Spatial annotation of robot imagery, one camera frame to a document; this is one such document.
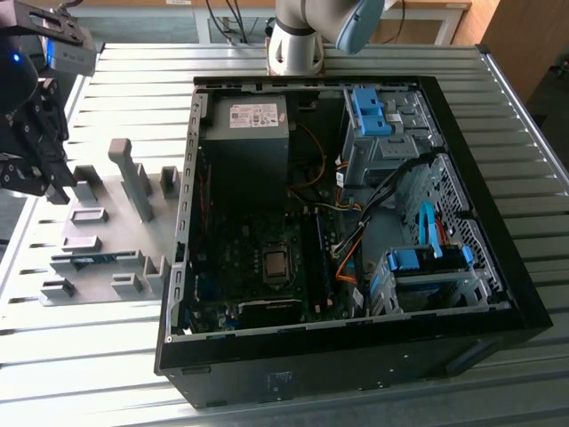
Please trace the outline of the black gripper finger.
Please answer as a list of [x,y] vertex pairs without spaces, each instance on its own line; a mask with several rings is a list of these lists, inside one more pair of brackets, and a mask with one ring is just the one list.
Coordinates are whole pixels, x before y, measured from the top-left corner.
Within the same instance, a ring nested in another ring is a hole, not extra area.
[[1,188],[41,197],[47,185],[40,171],[36,174],[27,160],[13,158],[1,161]]
[[33,94],[20,109],[21,129],[34,175],[54,205],[66,205],[66,187],[76,179],[67,165],[63,142],[69,137],[60,85],[55,78],[39,79]]

